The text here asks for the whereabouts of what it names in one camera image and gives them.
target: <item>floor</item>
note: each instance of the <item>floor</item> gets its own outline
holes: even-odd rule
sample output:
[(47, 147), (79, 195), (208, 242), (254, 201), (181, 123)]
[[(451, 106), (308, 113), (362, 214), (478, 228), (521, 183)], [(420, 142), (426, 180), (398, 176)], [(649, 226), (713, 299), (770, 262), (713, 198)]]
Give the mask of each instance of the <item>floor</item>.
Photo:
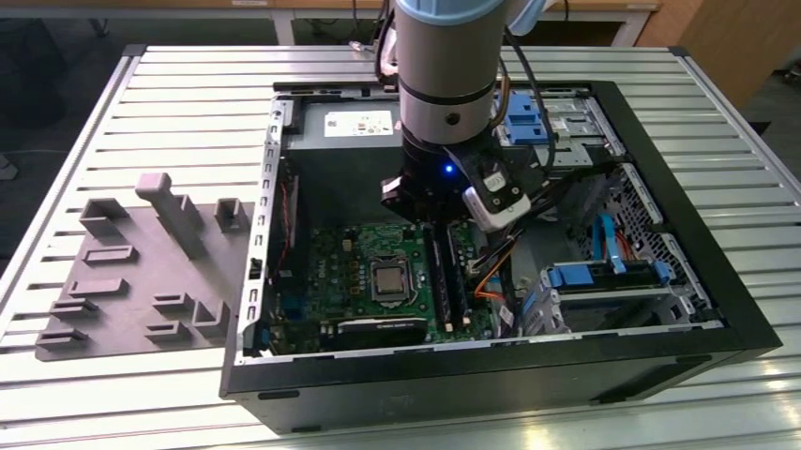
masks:
[[(47, 24), (69, 65), (57, 81), (68, 112), (55, 125), (36, 130), (13, 129), (0, 119), (0, 152), (20, 171), (15, 180), (0, 181), (0, 274), (125, 45), (141, 42), (152, 45), (276, 43), (270, 23), (259, 20), (117, 20), (108, 23), (109, 35), (104, 38), (95, 37), (85, 21), (48, 21)], [(367, 39), (370, 28), (370, 24), (363, 22), (359, 30), (362, 39)], [(298, 44), (343, 43), (351, 34), (351, 25), (348, 21), (334, 25), (296, 22), (295, 32)], [(765, 141), (796, 176), (801, 177), (801, 83), (785, 85), (781, 77), (772, 77), (744, 114), (752, 121), (772, 121)]]

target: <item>motherboard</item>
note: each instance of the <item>motherboard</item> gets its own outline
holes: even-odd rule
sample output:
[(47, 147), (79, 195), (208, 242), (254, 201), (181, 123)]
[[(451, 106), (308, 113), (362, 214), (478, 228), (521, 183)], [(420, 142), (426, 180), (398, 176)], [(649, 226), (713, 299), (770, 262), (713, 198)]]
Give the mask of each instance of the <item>motherboard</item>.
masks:
[[(451, 238), (464, 270), (477, 251), (467, 224), (451, 229)], [(282, 353), (343, 350), (342, 344), (330, 342), (334, 334), (340, 343), (342, 336), (380, 339), (378, 329), (390, 326), (408, 330), (411, 340), (419, 333), (420, 343), (491, 336), (491, 310), (485, 301), (473, 304), (470, 323), (450, 330), (438, 323), (434, 301), (428, 255), (418, 226), (372, 224), (312, 229), (306, 292), (283, 294), (279, 299), (287, 344)], [(344, 350), (360, 344), (346, 341)]]

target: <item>cpu socket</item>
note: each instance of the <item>cpu socket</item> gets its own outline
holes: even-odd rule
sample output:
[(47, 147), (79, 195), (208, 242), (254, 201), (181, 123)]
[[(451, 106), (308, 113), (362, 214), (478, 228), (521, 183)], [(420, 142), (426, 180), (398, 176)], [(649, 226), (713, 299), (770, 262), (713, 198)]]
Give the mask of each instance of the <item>cpu socket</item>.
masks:
[(410, 299), (408, 260), (403, 256), (374, 258), (370, 261), (372, 301), (387, 308)]

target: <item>black cable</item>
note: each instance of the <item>black cable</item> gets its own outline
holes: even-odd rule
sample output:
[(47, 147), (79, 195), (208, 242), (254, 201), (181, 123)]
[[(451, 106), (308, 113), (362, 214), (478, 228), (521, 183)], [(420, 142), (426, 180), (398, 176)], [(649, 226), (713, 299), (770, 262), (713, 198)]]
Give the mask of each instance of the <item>black cable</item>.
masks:
[(380, 71), (380, 55), (384, 52), (384, 41), (387, 40), (387, 33), (390, 32), (391, 24), (395, 22), (395, 10), (394, 8), (390, 10), (390, 14), (387, 14), (387, 19), (384, 20), (384, 25), (380, 28), (380, 34), (378, 35), (378, 42), (375, 43), (375, 63), (374, 63), (374, 71), (375, 71), (375, 79), (383, 80), (384, 75)]
[(352, 0), (350, 12), (352, 12), (352, 38), (359, 39), (359, 18), (355, 15), (355, 0)]
[[(542, 101), (542, 94), (539, 93), (539, 87), (537, 85), (537, 77), (534, 77), (534, 71), (531, 70), (531, 65), (529, 64), (529, 59), (526, 59), (526, 55), (523, 54), (523, 50), (521, 49), (521, 44), (517, 41), (517, 37), (511, 33), (509, 27), (503, 28), (503, 33), (506, 35), (506, 39), (510, 42), (511, 48), (517, 53), (517, 58), (521, 60), (521, 64), (523, 65), (523, 71), (526, 72), (526, 77), (529, 78), (530, 88), (534, 92), (534, 99), (537, 100), (537, 108), (539, 108), (539, 114), (542, 116), (542, 126), (546, 129), (546, 134), (549, 135), (549, 160), (542, 167), (543, 172), (547, 174), (553, 168), (553, 162), (555, 161), (555, 138), (553, 135), (553, 127), (551, 127), (551, 119), (549, 116), (549, 110), (546, 109), (546, 103)], [(530, 161), (531, 165), (531, 156), (534, 155), (533, 149), (530, 153)]]

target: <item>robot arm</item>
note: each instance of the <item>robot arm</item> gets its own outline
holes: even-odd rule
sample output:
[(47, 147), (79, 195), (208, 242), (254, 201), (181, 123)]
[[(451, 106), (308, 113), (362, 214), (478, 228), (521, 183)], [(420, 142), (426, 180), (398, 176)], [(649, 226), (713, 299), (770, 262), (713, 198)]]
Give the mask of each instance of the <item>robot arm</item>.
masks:
[(406, 162), (383, 202), (408, 220), (447, 222), (470, 213), (485, 232), (531, 209), (490, 127), (509, 5), (396, 0), (394, 19)]

